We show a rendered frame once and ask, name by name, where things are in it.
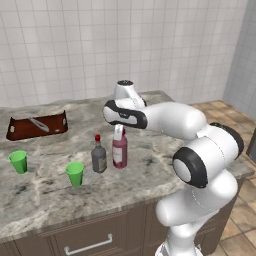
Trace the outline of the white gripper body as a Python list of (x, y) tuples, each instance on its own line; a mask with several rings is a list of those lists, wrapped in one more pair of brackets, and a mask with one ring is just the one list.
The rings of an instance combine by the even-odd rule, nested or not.
[(120, 141), (122, 139), (123, 129), (124, 129), (124, 126), (121, 124), (115, 125), (114, 136), (113, 136), (114, 140)]

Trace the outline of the brown counter cabinet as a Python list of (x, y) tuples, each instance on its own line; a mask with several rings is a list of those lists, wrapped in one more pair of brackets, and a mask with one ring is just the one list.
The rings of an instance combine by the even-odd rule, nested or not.
[(140, 191), (121, 183), (73, 187), (45, 180), (0, 182), (0, 256), (60, 256), (54, 235), (110, 215), (126, 214), (125, 251), (116, 256), (154, 256), (168, 229), (156, 218), (163, 188)]

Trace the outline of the maroon wine bottle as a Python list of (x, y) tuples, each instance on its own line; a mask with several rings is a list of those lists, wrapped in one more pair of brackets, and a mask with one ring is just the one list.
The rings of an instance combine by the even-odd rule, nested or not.
[(122, 169), (127, 166), (127, 147), (125, 128), (123, 129), (122, 139), (120, 141), (112, 140), (112, 159), (116, 168)]

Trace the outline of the grey bottle with red cap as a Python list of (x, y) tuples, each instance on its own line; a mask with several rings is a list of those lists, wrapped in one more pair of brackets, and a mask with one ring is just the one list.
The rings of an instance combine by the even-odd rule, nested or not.
[(95, 135), (95, 148), (91, 152), (93, 171), (103, 173), (107, 168), (106, 150), (101, 146), (101, 137)]

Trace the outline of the green plastic cup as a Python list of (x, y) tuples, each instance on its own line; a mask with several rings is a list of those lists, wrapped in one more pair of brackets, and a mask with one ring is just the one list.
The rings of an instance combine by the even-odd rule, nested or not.
[(27, 155), (23, 150), (12, 152), (8, 156), (8, 160), (18, 174), (24, 174), (27, 171)]
[(71, 162), (66, 166), (66, 173), (73, 186), (80, 186), (83, 179), (84, 165), (81, 162)]

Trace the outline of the silver knife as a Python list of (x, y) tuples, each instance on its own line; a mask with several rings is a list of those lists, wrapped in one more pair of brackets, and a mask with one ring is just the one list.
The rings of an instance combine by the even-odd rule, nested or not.
[(44, 123), (34, 119), (34, 118), (29, 118), (30, 122), (32, 122), (34, 125), (36, 125), (40, 130), (44, 132), (49, 132), (49, 127), (45, 125)]

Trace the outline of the brown wooden tray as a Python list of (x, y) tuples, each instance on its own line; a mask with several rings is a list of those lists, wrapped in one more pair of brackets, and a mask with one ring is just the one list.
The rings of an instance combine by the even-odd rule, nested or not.
[(34, 137), (62, 134), (68, 130), (66, 111), (55, 115), (30, 118), (34, 118), (47, 125), (49, 127), (49, 132), (44, 132), (40, 130), (36, 125), (30, 122), (29, 118), (10, 118), (6, 138), (10, 141), (16, 141)]

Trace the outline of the brown drawer front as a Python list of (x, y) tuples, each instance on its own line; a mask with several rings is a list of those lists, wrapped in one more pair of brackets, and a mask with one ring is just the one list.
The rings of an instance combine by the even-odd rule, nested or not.
[(70, 250), (83, 248), (108, 239), (112, 233), (111, 244), (94, 248), (72, 256), (116, 256), (125, 251), (126, 214), (110, 215), (62, 229), (54, 235), (60, 256), (66, 256), (64, 247)]

